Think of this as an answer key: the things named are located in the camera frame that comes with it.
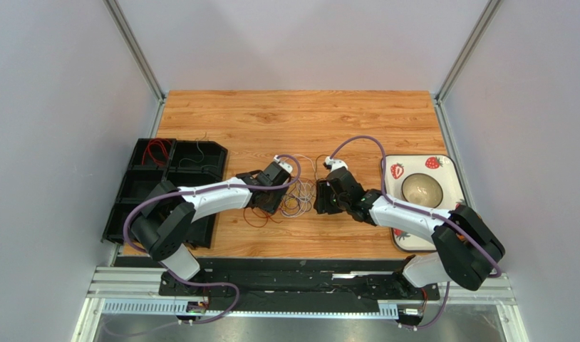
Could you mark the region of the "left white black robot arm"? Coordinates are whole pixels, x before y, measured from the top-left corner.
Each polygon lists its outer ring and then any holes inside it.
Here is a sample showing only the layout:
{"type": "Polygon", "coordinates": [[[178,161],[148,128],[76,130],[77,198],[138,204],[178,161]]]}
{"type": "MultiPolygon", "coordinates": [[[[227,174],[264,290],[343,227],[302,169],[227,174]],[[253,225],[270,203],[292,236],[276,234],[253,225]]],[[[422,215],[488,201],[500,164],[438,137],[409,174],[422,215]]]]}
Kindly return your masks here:
{"type": "Polygon", "coordinates": [[[134,249],[161,263],[177,278],[189,281],[200,264],[185,246],[197,220],[232,209],[255,208],[274,213],[295,181],[293,167],[275,159],[264,170],[245,172],[223,182],[198,187],[157,184],[125,219],[123,238],[134,249]]]}

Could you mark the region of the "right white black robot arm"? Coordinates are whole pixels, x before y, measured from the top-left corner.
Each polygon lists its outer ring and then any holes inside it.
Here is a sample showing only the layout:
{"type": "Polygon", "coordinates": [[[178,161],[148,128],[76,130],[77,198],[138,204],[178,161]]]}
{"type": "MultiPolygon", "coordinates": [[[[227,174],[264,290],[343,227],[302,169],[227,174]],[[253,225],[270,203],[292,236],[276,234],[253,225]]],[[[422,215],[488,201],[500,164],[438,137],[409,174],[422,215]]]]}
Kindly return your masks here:
{"type": "Polygon", "coordinates": [[[408,257],[398,270],[401,281],[415,288],[453,281],[470,291],[502,275],[505,248],[473,208],[432,209],[365,190],[345,166],[326,177],[337,205],[357,222],[399,229],[434,244],[425,256],[408,257]]]}

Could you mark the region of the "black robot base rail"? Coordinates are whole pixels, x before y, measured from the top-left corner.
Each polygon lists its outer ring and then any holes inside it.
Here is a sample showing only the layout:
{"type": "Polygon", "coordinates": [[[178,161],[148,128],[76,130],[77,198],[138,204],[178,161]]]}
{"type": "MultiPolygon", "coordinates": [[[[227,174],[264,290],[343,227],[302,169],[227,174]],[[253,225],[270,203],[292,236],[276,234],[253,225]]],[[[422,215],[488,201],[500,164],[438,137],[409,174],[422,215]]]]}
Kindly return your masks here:
{"type": "Polygon", "coordinates": [[[402,290],[393,272],[397,259],[274,259],[213,258],[199,260],[202,270],[193,282],[209,283],[201,289],[185,286],[161,271],[157,293],[161,296],[192,296],[208,300],[211,311],[227,308],[234,290],[239,301],[234,311],[294,311],[305,313],[369,313],[378,310],[378,301],[437,301],[438,286],[423,290],[402,290]]]}

